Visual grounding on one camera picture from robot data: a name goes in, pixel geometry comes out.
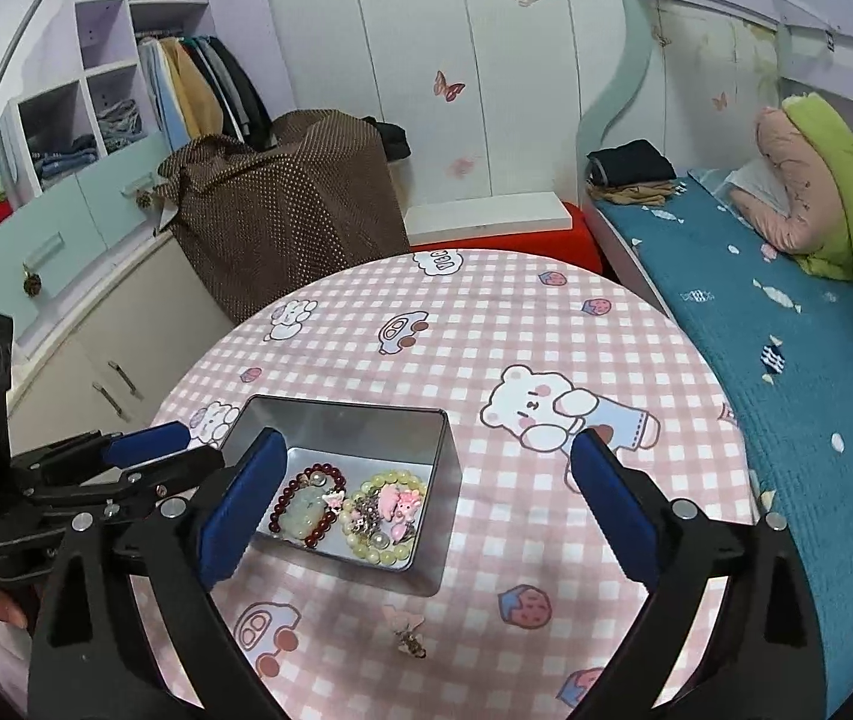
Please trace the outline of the small pink bow charm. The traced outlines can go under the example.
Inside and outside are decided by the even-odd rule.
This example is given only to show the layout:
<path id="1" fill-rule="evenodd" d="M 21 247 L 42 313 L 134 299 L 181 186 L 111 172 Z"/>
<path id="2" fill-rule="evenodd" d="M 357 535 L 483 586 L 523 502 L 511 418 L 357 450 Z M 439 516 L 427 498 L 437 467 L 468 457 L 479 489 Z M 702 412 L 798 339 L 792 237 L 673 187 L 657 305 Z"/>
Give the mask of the small pink bow charm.
<path id="1" fill-rule="evenodd" d="M 421 642 L 420 629 L 423 626 L 423 614 L 399 610 L 392 605 L 382 606 L 382 614 L 389 631 L 397 640 L 397 647 L 405 655 L 423 660 L 428 656 L 428 650 Z"/>

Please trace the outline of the grey metal tin box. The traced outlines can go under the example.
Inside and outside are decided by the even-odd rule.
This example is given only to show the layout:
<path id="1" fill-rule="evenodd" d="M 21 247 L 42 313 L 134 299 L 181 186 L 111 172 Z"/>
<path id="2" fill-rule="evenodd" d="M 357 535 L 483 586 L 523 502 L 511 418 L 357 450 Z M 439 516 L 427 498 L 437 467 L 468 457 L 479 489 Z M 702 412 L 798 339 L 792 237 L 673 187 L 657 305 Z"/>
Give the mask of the grey metal tin box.
<path id="1" fill-rule="evenodd" d="M 269 553 L 391 592 L 429 596 L 439 590 L 460 493 L 460 463 L 446 413 L 257 395 L 229 427 L 225 457 L 239 460 L 264 427 L 282 434 L 288 449 L 288 472 L 257 528 Z M 286 486 L 312 470 L 341 476 L 346 497 L 325 538 L 306 548 L 278 535 L 275 507 Z M 424 502 L 413 538 L 378 548 L 345 532 L 345 512 L 351 497 L 384 483 L 412 483 L 424 492 Z"/>

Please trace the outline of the hanging clothes row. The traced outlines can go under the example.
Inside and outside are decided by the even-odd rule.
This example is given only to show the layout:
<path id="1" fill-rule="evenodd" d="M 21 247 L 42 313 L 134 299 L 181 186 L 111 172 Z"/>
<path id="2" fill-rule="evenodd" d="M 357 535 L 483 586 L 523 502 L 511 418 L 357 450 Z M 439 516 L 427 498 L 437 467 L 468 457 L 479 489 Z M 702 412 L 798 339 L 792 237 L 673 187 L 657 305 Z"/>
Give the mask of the hanging clothes row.
<path id="1" fill-rule="evenodd" d="M 267 106 L 220 37 L 141 36 L 138 55 L 170 151 L 206 135 L 226 135 L 255 151 L 271 145 Z"/>

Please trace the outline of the white low cabinet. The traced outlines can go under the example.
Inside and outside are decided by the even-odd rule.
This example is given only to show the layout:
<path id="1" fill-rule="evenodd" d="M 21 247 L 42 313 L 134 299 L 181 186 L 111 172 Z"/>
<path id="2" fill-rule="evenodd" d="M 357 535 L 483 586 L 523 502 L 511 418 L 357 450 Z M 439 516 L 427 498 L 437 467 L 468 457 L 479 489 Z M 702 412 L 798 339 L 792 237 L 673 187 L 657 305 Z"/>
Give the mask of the white low cabinet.
<path id="1" fill-rule="evenodd" d="M 167 232 L 107 271 L 14 369 L 11 447 L 149 426 L 164 398 L 232 328 Z"/>

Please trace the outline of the folded black clothes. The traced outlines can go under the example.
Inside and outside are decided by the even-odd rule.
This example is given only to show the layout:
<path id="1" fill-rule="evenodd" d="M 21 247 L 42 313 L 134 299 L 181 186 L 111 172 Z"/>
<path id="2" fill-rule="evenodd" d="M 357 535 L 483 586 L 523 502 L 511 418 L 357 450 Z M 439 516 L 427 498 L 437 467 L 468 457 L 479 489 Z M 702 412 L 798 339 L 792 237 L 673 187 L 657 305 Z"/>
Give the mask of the folded black clothes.
<path id="1" fill-rule="evenodd" d="M 648 140 L 633 140 L 587 154 L 586 179 L 597 187 L 673 181 L 674 166 Z"/>

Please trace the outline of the teal drawer shelf unit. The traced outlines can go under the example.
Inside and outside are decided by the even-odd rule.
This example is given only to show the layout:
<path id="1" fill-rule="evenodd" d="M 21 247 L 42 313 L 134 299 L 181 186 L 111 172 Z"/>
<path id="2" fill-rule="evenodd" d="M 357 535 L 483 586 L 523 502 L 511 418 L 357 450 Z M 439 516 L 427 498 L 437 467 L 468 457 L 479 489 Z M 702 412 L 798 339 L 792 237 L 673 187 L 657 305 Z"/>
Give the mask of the teal drawer shelf unit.
<path id="1" fill-rule="evenodd" d="M 158 224 L 149 191 L 169 153 L 159 39 L 213 29 L 209 0 L 32 0 L 0 88 L 0 314 L 16 335 L 55 323 Z"/>

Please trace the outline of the silver chain pink charm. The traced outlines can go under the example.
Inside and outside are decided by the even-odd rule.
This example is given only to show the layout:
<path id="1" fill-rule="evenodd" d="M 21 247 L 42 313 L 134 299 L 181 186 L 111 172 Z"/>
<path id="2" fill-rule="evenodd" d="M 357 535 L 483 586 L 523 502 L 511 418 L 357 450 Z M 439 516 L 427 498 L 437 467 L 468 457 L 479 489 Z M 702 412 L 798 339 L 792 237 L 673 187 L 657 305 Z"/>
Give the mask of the silver chain pink charm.
<path id="1" fill-rule="evenodd" d="M 385 548 L 410 541 L 417 533 L 424 492 L 412 483 L 384 483 L 351 497 L 345 532 Z"/>

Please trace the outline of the pink and green quilt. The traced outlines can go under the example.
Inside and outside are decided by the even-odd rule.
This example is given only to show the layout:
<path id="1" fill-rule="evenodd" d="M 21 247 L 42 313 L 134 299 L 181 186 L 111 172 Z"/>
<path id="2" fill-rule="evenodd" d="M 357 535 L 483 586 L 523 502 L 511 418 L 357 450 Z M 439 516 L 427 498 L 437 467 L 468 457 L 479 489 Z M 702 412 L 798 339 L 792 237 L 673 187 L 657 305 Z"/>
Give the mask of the pink and green quilt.
<path id="1" fill-rule="evenodd" d="M 758 156 L 726 177 L 731 205 L 809 275 L 853 283 L 853 130 L 820 94 L 755 121 Z"/>

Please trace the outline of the teal bunk bed frame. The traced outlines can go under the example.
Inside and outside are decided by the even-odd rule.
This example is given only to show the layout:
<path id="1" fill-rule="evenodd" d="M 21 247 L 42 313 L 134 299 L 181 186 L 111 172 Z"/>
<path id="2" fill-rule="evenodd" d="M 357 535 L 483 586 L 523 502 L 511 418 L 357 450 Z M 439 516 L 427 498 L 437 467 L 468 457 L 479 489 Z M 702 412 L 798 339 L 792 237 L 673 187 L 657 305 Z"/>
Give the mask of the teal bunk bed frame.
<path id="1" fill-rule="evenodd" d="M 613 0 L 573 10 L 579 59 L 612 51 L 587 86 L 576 159 L 646 138 L 678 171 L 750 161 L 753 119 L 822 94 L 853 128 L 853 0 Z"/>

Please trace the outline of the brown dotted fabric cover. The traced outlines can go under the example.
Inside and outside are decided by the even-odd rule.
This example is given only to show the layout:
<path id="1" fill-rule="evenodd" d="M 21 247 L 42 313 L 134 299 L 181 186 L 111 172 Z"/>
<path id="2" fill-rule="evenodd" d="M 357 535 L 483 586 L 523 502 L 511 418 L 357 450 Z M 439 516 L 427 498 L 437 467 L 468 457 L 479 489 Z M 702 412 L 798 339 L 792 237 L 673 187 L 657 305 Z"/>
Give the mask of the brown dotted fabric cover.
<path id="1" fill-rule="evenodd" d="M 378 121 L 294 110 L 275 121 L 273 137 L 257 151 L 205 135 L 159 166 L 154 195 L 175 208 L 172 234 L 232 323 L 410 250 Z"/>

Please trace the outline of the teal patterned bed sheet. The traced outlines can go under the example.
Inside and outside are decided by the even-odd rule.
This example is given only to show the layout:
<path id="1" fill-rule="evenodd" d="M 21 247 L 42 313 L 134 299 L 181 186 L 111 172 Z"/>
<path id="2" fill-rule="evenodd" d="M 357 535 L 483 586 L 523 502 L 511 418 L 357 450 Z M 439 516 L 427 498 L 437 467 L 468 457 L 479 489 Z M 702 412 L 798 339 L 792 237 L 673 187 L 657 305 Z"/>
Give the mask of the teal patterned bed sheet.
<path id="1" fill-rule="evenodd" d="M 853 283 L 809 275 L 695 179 L 597 208 L 728 395 L 758 504 L 806 567 L 827 709 L 853 717 Z"/>

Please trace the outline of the red stool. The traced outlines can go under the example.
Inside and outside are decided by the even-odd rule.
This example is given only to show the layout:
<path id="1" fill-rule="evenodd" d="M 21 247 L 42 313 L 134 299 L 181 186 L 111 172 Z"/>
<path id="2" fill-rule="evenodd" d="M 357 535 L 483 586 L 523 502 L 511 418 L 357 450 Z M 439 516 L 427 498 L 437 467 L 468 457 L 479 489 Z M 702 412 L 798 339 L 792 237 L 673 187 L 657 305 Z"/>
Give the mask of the red stool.
<path id="1" fill-rule="evenodd" d="M 570 229 L 542 232 L 511 232 L 502 236 L 485 238 L 454 239 L 435 244 L 413 245 L 413 252 L 439 249 L 491 249 L 508 250 L 519 254 L 547 257 L 557 262 L 568 263 L 597 275 L 604 275 L 605 266 L 600 249 L 594 241 L 586 216 L 574 203 L 563 203 L 571 218 Z"/>

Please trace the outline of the white wardrobe with butterflies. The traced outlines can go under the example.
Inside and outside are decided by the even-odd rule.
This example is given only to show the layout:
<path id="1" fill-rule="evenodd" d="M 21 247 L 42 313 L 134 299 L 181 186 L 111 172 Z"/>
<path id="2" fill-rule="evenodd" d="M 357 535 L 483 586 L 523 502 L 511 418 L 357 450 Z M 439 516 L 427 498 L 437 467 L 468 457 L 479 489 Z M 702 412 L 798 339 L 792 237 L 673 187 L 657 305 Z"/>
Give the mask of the white wardrobe with butterflies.
<path id="1" fill-rule="evenodd" d="M 577 197 L 581 115 L 612 80 L 621 0 L 270 0 L 294 101 L 405 128 L 400 199 Z"/>

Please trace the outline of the jade pendant pink charm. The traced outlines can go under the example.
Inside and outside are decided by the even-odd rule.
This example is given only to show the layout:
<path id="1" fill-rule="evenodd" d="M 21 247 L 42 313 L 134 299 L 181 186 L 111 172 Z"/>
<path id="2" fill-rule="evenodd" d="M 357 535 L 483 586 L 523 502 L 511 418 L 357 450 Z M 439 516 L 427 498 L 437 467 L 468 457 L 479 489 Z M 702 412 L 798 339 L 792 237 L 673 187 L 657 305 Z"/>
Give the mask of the jade pendant pink charm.
<path id="1" fill-rule="evenodd" d="M 324 470 L 301 473 L 286 486 L 275 507 L 278 535 L 316 548 L 337 520 L 345 497 L 341 476 Z"/>

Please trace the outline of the pink checked cartoon tablecloth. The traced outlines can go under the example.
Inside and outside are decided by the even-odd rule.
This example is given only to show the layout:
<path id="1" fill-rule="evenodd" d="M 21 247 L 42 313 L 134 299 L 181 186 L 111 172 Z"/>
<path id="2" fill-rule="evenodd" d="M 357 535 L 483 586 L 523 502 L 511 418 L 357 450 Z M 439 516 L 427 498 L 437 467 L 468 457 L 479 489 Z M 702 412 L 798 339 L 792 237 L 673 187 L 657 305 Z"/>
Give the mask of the pink checked cartoon tablecloth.
<path id="1" fill-rule="evenodd" d="M 755 515 L 728 397 L 661 312 L 543 257 L 451 250 L 356 266 L 280 299 L 216 341 L 159 406 L 220 440 L 255 395 L 446 413 L 459 500 L 438 593 L 405 596 L 296 566 L 263 544 L 214 590 L 228 622 L 289 606 L 298 645 L 268 663 L 296 718 L 563 718 L 643 605 L 565 455 L 537 454 L 485 411 L 504 376 L 555 372 L 612 417 L 625 465 L 713 518 Z M 423 614 L 417 660 L 382 606 Z"/>

